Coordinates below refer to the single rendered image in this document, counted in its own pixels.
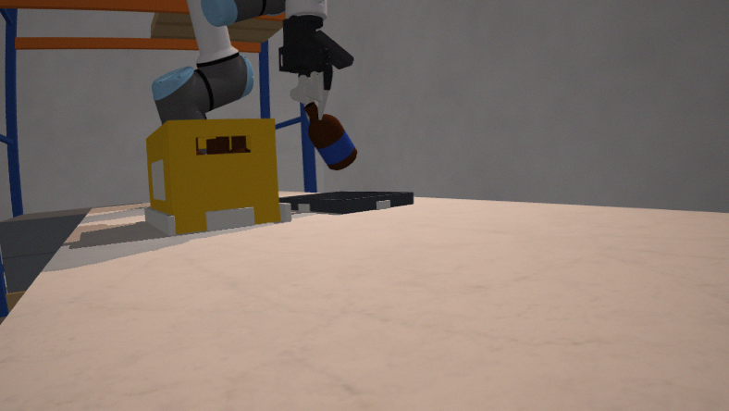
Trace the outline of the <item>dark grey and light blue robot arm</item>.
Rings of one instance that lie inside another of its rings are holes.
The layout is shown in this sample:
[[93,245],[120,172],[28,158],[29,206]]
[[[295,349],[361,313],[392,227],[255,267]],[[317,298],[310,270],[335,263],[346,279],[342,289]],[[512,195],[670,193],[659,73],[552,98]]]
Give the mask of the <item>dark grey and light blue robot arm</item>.
[[[327,18],[327,0],[187,0],[187,4],[200,52],[198,69],[178,68],[153,82],[162,125],[175,119],[207,119],[205,113],[240,100],[253,89],[253,68],[231,46],[228,25],[284,12],[286,19],[293,15]],[[314,37],[326,46],[335,68],[352,65],[354,57],[321,30]]]

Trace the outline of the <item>yellow crate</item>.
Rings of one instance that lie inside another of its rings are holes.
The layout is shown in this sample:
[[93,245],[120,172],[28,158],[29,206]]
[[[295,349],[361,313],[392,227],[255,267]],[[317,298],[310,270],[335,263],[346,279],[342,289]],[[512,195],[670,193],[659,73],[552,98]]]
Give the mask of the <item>yellow crate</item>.
[[[246,136],[251,153],[196,155],[196,138],[206,149],[228,136]],[[151,208],[174,216],[177,234],[207,230],[206,211],[252,206],[254,224],[280,221],[274,118],[168,120],[146,150]]]

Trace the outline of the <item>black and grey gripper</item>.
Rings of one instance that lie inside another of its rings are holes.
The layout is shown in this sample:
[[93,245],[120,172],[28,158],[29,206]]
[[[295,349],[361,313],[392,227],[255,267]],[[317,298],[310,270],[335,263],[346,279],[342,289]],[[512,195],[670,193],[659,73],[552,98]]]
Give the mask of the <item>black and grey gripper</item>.
[[322,27],[323,19],[315,15],[283,19],[283,46],[278,49],[279,71],[298,73],[298,86],[290,91],[291,99],[304,106],[318,101],[318,120],[323,117],[333,76],[331,56],[314,37]]

